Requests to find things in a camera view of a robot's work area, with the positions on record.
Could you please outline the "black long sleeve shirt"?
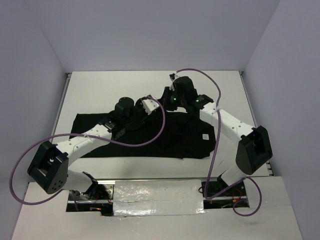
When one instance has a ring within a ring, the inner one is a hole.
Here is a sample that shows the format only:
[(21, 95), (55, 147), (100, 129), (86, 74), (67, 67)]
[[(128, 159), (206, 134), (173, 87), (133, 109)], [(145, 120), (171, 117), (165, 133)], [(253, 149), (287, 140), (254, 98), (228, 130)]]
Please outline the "black long sleeve shirt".
[[(107, 113), (78, 113), (71, 132), (82, 134), (91, 129)], [(101, 146), (86, 158), (156, 157), (193, 158), (209, 157), (216, 146), (214, 127), (187, 113), (183, 108), (175, 111), (152, 113), (141, 128), (125, 133), (117, 142)]]

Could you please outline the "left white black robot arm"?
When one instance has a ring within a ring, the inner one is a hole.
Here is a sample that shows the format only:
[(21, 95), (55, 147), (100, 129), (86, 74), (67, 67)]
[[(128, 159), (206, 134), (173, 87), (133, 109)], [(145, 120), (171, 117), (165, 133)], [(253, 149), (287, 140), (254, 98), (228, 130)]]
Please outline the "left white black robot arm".
[(161, 104), (151, 97), (133, 101), (122, 97), (97, 124), (84, 133), (73, 133), (70, 139), (58, 143), (41, 143), (27, 173), (49, 195), (60, 190), (78, 191), (93, 199), (102, 186), (87, 172), (75, 172), (69, 167), (93, 150), (116, 142), (125, 133), (137, 130)]

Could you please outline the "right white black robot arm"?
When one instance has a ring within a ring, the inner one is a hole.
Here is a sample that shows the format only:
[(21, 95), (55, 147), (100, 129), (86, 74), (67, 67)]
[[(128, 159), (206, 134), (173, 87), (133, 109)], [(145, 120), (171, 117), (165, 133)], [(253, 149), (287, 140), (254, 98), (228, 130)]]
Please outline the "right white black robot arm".
[(218, 177), (217, 190), (228, 196), (235, 189), (235, 183), (251, 176), (273, 157), (269, 134), (263, 126), (254, 127), (218, 106), (205, 94), (198, 94), (188, 76), (171, 74), (172, 84), (165, 87), (160, 102), (164, 109), (174, 111), (183, 108), (187, 113), (215, 127), (237, 147), (235, 160)]

